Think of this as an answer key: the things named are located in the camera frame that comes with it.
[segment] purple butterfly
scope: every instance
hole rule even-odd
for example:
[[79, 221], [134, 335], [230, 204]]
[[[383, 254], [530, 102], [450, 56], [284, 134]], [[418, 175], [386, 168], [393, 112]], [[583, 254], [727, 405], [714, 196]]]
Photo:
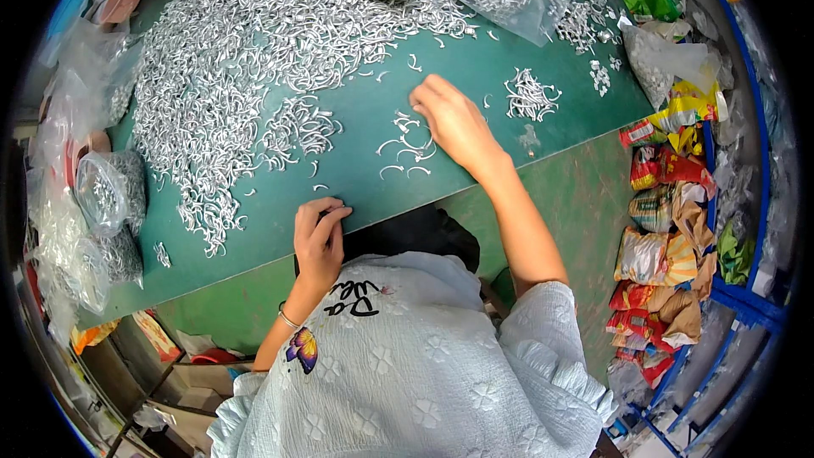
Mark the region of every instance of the purple butterfly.
[[303, 327], [288, 342], [290, 347], [286, 350], [286, 361], [293, 361], [296, 357], [303, 366], [303, 371], [308, 375], [313, 367], [317, 365], [317, 340], [307, 327]]

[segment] ruffled sleeve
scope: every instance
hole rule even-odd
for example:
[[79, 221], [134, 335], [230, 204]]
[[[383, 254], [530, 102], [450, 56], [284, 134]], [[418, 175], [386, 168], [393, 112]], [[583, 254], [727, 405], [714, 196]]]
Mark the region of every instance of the ruffled sleeve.
[[562, 439], [573, 438], [575, 430], [592, 433], [587, 445], [593, 449], [616, 403], [613, 392], [585, 371], [571, 289], [557, 281], [535, 285], [514, 305], [500, 334], [541, 421]]
[[251, 404], [268, 375], [267, 371], [243, 373], [234, 380], [234, 396], [220, 404], [215, 411], [217, 420], [206, 431], [212, 439], [212, 458], [235, 458], [238, 455]]

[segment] red plastic bowl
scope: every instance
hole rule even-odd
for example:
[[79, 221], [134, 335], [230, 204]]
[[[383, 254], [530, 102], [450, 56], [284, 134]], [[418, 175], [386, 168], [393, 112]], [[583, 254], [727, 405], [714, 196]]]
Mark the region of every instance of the red plastic bowl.
[[237, 357], [220, 348], [211, 348], [202, 354], [190, 357], [193, 364], [233, 363], [238, 360]]
[[133, 10], [136, 9], [139, 0], [107, 0], [102, 9], [101, 20], [103, 23], [122, 23]]

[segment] hand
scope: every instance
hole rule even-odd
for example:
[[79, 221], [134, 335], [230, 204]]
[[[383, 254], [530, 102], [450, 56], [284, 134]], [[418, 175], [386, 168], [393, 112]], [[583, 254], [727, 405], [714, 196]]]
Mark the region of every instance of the hand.
[[481, 184], [499, 177], [506, 163], [514, 170], [478, 107], [450, 82], [427, 76], [410, 93], [410, 105], [427, 119], [435, 143]]
[[[353, 211], [337, 198], [325, 197], [304, 203], [294, 219], [294, 251], [300, 263], [297, 284], [325, 295], [342, 267], [342, 225]], [[319, 218], [320, 213], [327, 214]]]

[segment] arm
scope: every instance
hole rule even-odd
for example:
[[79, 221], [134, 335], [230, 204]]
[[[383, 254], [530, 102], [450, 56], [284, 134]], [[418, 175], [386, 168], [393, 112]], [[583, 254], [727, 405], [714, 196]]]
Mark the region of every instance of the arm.
[[557, 245], [478, 107], [438, 75], [427, 76], [413, 89], [410, 104], [427, 119], [435, 142], [469, 171], [492, 201], [517, 296], [542, 281], [567, 285]]
[[[294, 251], [300, 262], [300, 275], [282, 308], [282, 314], [301, 325], [331, 289], [340, 274], [344, 251], [340, 220], [349, 216], [337, 198], [321, 198], [304, 203], [294, 223]], [[327, 213], [320, 218], [320, 213]], [[277, 351], [296, 331], [281, 317], [272, 324], [259, 346], [252, 371], [269, 371]]]

